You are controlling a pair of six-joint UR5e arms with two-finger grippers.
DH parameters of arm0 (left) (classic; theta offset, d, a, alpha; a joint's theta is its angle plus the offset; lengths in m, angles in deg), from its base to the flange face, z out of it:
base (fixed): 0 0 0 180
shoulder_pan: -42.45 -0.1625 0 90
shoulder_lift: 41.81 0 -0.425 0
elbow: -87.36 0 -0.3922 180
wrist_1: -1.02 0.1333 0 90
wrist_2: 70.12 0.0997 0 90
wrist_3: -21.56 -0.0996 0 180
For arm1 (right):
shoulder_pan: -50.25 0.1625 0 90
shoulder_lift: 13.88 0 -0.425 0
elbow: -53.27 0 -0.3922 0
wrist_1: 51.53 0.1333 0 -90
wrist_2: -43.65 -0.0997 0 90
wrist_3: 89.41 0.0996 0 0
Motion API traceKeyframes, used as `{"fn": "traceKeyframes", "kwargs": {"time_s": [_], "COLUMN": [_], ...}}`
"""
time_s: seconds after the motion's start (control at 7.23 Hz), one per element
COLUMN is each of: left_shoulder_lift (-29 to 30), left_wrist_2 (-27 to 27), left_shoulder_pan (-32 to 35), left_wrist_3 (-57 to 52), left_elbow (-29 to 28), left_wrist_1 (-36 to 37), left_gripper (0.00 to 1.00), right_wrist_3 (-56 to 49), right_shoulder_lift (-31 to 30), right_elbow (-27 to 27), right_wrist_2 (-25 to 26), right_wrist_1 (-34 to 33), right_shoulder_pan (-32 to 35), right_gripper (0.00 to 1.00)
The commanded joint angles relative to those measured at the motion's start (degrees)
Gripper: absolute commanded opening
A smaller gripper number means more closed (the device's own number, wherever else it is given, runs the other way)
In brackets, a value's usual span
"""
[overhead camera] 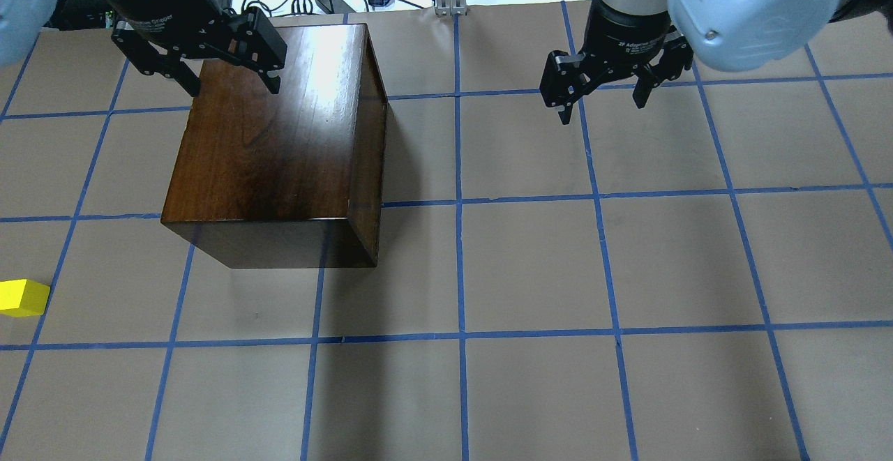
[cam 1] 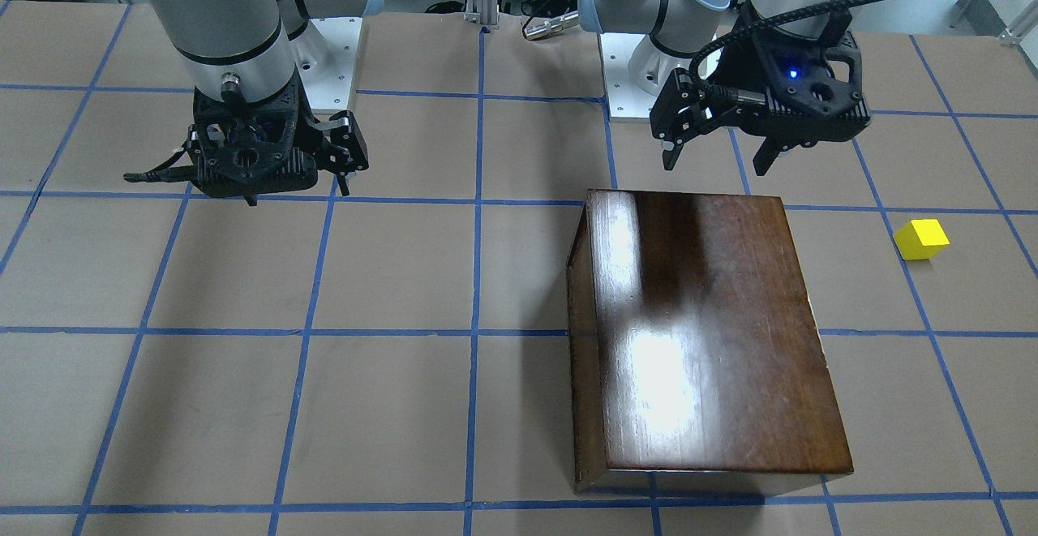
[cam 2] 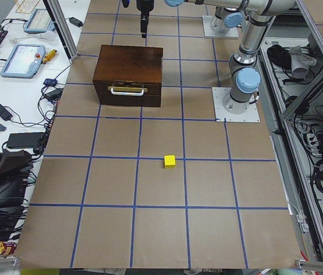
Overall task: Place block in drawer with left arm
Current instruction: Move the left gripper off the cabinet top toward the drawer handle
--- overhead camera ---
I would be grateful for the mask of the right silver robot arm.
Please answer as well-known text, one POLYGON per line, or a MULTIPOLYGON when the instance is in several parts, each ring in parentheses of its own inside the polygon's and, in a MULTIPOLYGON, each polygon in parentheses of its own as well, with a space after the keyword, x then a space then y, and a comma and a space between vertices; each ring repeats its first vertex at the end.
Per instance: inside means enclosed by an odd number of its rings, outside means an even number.
POLYGON ((891 0, 591 0, 576 54, 552 51, 539 91, 568 124, 597 87, 636 79, 633 101, 679 79, 696 59, 711 69, 759 69, 804 47, 827 24, 883 13, 891 0))

